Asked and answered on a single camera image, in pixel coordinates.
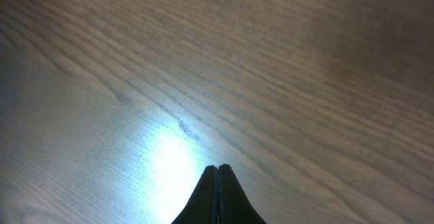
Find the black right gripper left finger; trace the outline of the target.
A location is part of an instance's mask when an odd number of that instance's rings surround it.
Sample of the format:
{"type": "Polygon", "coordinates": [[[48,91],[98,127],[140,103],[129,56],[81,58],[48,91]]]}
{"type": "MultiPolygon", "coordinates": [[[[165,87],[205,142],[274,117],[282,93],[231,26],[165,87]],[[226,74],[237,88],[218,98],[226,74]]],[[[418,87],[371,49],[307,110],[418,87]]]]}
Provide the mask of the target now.
{"type": "Polygon", "coordinates": [[[217,224],[217,173],[215,166],[205,168],[186,206],[172,224],[217,224]]]}

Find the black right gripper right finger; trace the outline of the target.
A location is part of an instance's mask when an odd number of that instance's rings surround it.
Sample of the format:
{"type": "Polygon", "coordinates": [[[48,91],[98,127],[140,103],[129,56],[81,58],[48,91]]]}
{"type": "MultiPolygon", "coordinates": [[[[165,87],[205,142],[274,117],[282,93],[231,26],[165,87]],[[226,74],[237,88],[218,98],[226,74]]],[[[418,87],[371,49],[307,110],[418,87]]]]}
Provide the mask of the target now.
{"type": "Polygon", "coordinates": [[[229,164],[218,167],[218,218],[219,224],[266,224],[229,164]]]}

